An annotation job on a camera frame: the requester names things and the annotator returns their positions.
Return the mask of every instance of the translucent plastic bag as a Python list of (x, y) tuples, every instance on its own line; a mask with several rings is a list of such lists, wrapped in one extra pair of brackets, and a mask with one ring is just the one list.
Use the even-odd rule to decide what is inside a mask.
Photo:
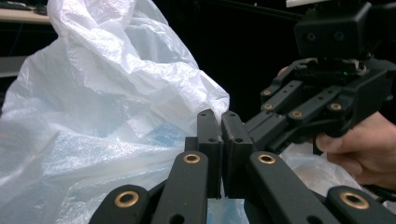
[(114, 188), (168, 175), (196, 115), (229, 95), (149, 0), (49, 0), (59, 38), (24, 62), (0, 119), (0, 223), (88, 223)]

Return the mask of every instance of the white plastic bag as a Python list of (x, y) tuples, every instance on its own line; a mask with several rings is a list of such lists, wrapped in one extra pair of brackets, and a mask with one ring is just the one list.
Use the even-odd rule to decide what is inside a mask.
[(0, 119), (0, 223), (88, 223), (113, 189), (168, 175), (196, 115), (229, 95), (149, 0), (49, 0), (59, 38), (27, 58)]

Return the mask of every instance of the human hand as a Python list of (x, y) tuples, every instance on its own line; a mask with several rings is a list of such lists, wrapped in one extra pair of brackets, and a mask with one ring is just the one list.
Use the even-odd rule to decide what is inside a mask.
[(345, 135), (320, 133), (317, 147), (362, 185), (396, 190), (396, 126), (376, 112)]

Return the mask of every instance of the dark background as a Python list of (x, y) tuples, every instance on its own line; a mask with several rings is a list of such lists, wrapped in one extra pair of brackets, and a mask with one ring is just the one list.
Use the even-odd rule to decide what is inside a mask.
[[(274, 13), (268, 14), (267, 10), (230, 6), (218, 0), (154, 2), (200, 68), (230, 93), (230, 110), (242, 121), (260, 112), (260, 92), (271, 84), (279, 69), (301, 59), (294, 39), (294, 20), (280, 19)], [(298, 15), (312, 7), (286, 8), (286, 1), (279, 0), (234, 2), (249, 6), (256, 3), (259, 7)], [(33, 54), (56, 38), (50, 25), (1, 22), (0, 57)], [(396, 54), (392, 52), (396, 52), (395, 43), (389, 41), (378, 48), (375, 57), (396, 63)], [(13, 81), (12, 78), (2, 79), (0, 92)], [(384, 113), (392, 117), (394, 111), (387, 109)]]

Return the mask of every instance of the person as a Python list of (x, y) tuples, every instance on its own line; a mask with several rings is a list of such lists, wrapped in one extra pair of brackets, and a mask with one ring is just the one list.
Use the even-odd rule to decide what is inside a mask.
[(359, 184), (396, 191), (396, 125), (379, 112), (341, 137), (319, 133), (315, 143), (328, 161), (342, 166)]

